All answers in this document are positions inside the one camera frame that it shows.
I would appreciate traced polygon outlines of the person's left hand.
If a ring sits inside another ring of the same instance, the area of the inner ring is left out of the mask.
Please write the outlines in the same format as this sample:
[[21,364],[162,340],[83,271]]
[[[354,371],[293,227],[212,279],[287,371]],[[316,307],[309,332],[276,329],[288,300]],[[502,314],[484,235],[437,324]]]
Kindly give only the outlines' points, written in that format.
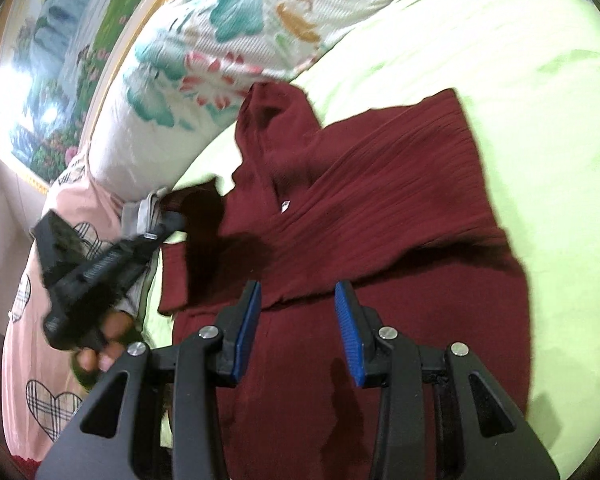
[[94,387],[100,375],[110,369],[129,344],[143,340],[134,318],[123,311],[108,312],[102,318],[100,332],[104,343],[98,349],[79,348],[71,356],[73,375],[86,391]]

